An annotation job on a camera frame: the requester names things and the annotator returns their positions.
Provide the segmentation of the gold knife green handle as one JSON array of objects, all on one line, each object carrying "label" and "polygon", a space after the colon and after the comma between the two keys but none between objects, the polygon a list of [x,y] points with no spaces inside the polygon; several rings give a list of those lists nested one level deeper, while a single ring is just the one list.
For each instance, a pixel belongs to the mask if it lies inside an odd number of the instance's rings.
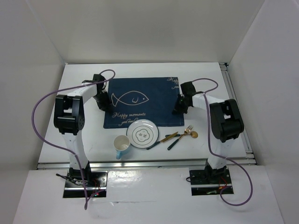
[{"label": "gold knife green handle", "polygon": [[154,143],[152,146],[150,146],[150,147],[148,147],[148,148],[146,148],[146,149],[147,149],[147,150],[150,150],[150,149],[152,149],[153,147],[155,147],[156,145],[158,145],[158,144],[160,144],[160,143],[163,143],[163,142],[166,142],[166,141],[170,140],[171,138],[175,137],[177,134],[178,134],[178,132],[175,132],[175,133],[173,133],[173,134],[171,134],[171,135],[168,135],[168,136],[166,136],[164,139],[162,139],[162,140],[160,140],[160,141],[157,141],[157,142]]}]

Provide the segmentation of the aluminium front rail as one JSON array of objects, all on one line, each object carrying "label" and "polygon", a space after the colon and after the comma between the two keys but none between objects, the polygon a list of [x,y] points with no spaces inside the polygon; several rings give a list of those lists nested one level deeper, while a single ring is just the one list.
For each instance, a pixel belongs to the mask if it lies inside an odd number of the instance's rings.
[{"label": "aluminium front rail", "polygon": [[[256,165],[254,157],[233,159],[240,165]],[[131,168],[175,168],[175,167],[199,167],[205,166],[206,160],[171,160],[171,161],[121,161],[121,162],[90,162],[92,170],[96,169],[131,169]],[[68,163],[40,163],[38,170],[68,169]]]}]

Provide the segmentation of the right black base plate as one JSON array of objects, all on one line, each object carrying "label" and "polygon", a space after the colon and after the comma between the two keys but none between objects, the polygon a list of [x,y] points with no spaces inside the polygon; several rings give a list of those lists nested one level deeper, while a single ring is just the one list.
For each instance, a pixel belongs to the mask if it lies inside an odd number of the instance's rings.
[{"label": "right black base plate", "polygon": [[190,170],[186,181],[191,184],[192,196],[234,194],[230,172],[227,169],[221,176],[208,179],[204,170]]}]

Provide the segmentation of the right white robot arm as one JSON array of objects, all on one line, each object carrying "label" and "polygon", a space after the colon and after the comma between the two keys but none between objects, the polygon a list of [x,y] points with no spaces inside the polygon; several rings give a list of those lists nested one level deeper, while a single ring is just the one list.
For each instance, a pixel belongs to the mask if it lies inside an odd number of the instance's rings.
[{"label": "right white robot arm", "polygon": [[191,81],[181,84],[180,87],[182,94],[178,94],[172,114],[187,113],[189,107],[207,112],[210,155],[202,178],[209,183],[216,183],[225,174],[226,158],[234,140],[244,131],[237,102],[234,99],[218,99],[205,92],[197,92]]}]

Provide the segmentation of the white plate green rim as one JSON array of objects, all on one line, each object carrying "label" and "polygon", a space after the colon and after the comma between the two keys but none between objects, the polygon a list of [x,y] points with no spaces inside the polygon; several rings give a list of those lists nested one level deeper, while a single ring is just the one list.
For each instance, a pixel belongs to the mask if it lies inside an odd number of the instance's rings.
[{"label": "white plate green rim", "polygon": [[140,150],[146,150],[157,142],[159,137],[158,127],[150,120],[141,119],[134,121],[128,128],[126,136],[130,144]]}]

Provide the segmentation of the gold spoon green handle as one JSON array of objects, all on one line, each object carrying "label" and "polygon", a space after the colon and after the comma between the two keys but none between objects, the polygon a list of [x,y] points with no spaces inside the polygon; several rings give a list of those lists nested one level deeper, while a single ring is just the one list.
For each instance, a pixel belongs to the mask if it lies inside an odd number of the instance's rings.
[{"label": "gold spoon green handle", "polygon": [[188,133],[188,134],[183,134],[183,135],[186,135],[186,136],[191,136],[192,138],[197,138],[198,137],[198,133],[196,132],[196,131],[191,131],[190,133]]}]

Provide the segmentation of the blue fish placemat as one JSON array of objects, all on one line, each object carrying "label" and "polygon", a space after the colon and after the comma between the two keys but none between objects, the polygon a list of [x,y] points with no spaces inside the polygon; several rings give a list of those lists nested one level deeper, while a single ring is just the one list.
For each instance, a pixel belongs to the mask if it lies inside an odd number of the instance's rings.
[{"label": "blue fish placemat", "polygon": [[156,126],[184,126],[182,114],[172,114],[179,90],[177,77],[116,78],[108,84],[111,112],[105,113],[105,129],[127,128],[141,119]]}]

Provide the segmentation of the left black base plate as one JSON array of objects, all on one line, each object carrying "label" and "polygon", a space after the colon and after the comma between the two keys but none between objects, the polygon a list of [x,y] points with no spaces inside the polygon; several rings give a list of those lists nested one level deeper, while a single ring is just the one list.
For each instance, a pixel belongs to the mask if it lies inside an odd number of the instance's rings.
[{"label": "left black base plate", "polygon": [[[82,180],[71,179],[70,175],[56,174],[65,180],[63,198],[84,198],[84,187]],[[94,172],[91,180],[85,180],[87,196],[90,198],[104,198],[107,196],[107,171]]]}]

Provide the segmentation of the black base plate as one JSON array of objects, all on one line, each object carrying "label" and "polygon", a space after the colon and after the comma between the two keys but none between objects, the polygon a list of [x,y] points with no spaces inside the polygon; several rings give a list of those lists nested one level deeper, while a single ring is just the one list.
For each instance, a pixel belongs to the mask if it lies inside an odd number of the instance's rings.
[{"label": "black base plate", "polygon": [[[63,198],[84,198],[84,187],[82,180],[71,179],[70,175],[56,174],[65,180]],[[107,196],[107,171],[94,172],[91,180],[85,180],[87,196],[90,198],[104,198]]]},{"label": "black base plate", "polygon": [[204,170],[190,170],[186,181],[191,184],[192,196],[234,194],[230,172],[227,169],[221,176],[208,179]]}]

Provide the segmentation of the blue white mug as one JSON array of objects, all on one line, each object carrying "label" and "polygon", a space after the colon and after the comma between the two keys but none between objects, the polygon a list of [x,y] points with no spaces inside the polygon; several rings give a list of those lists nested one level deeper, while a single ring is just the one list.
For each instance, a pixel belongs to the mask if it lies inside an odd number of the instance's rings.
[{"label": "blue white mug", "polygon": [[130,149],[130,140],[126,135],[119,135],[114,139],[114,148],[116,150],[116,159],[119,160]]}]

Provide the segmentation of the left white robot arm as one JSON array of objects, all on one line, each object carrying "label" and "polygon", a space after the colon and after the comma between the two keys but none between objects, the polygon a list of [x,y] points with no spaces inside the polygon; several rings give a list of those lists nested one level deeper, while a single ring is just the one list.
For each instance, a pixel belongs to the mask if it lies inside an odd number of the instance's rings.
[{"label": "left white robot arm", "polygon": [[57,95],[55,100],[54,126],[62,134],[66,148],[71,151],[68,179],[76,180],[81,186],[89,185],[93,178],[82,140],[84,103],[93,98],[100,110],[112,111],[112,102],[103,83],[105,80],[102,74],[94,74],[92,80],[83,81],[82,88],[67,95]]}]

